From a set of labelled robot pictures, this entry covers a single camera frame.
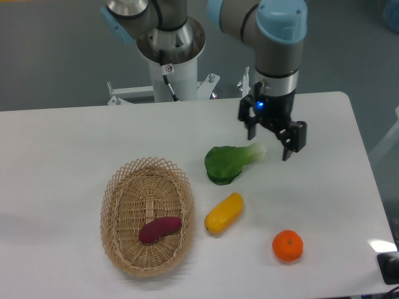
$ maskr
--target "woven basket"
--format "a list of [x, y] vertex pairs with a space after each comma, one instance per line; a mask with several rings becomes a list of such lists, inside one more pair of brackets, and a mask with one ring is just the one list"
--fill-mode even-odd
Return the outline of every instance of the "woven basket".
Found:
[[[142, 244], [140, 229], [163, 216], [180, 217], [181, 229], [154, 244]], [[158, 158], [121, 167], [105, 190], [100, 228], [105, 253], [120, 270], [149, 277], [172, 269], [183, 260], [194, 232], [194, 201], [186, 174]]]

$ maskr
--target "sweet potato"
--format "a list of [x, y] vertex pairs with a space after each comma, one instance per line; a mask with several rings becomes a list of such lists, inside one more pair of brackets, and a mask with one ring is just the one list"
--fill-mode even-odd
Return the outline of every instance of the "sweet potato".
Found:
[[145, 224], [138, 233], [138, 239], [143, 244], [150, 244], [181, 227], [179, 217], [165, 216]]

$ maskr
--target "yellow mango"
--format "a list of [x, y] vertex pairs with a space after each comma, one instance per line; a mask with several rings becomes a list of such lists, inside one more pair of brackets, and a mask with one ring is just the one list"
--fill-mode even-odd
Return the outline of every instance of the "yellow mango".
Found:
[[206, 229], [212, 234], [222, 233], [241, 215], [243, 208], [243, 197], [232, 193], [205, 217]]

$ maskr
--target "gray floor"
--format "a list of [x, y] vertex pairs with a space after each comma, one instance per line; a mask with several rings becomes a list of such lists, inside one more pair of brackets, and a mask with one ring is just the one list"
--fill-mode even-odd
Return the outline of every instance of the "gray floor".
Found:
[[[103, 24], [104, 0], [0, 3], [0, 111], [105, 105], [114, 88], [150, 85], [134, 45], [121, 45]], [[308, 0], [309, 32], [298, 93], [349, 95], [368, 152], [397, 121], [399, 34], [387, 29], [374, 0]], [[188, 0], [206, 48], [198, 79], [222, 77], [220, 97], [235, 85], [253, 52], [216, 31], [206, 0]], [[373, 168], [389, 219], [399, 217], [399, 145]]]

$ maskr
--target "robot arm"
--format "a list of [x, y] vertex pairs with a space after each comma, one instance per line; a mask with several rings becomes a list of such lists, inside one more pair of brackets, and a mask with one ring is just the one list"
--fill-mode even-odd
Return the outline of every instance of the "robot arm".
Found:
[[[209, 0], [208, 15], [222, 32], [255, 51], [252, 94], [241, 100], [239, 120], [248, 139], [260, 123], [284, 146], [283, 160], [306, 143], [306, 122], [292, 121], [291, 111], [306, 35], [304, 0]], [[253, 109], [255, 116], [250, 116]]]
[[[161, 66], [175, 64], [183, 69], [186, 65], [189, 70], [186, 62], [198, 56], [205, 44], [202, 27], [187, 16], [186, 0], [107, 0], [101, 13], [122, 42], [137, 39], [143, 56]], [[306, 3], [304, 0], [209, 0], [208, 14], [221, 31], [255, 51], [254, 88], [252, 94], [241, 100], [238, 116], [245, 122], [248, 139], [255, 136], [256, 124], [260, 123], [276, 134], [284, 146], [283, 160], [288, 159], [306, 144], [306, 122], [291, 120], [307, 31]], [[173, 88], [181, 98], [195, 98], [196, 68], [190, 70], [195, 71], [195, 76], [185, 74], [184, 69], [180, 73], [192, 80], [173, 78], [176, 74], [170, 74], [168, 79], [166, 72], [154, 71], [151, 79], [155, 100], [169, 91], [177, 99], [170, 80], [174, 80]]]

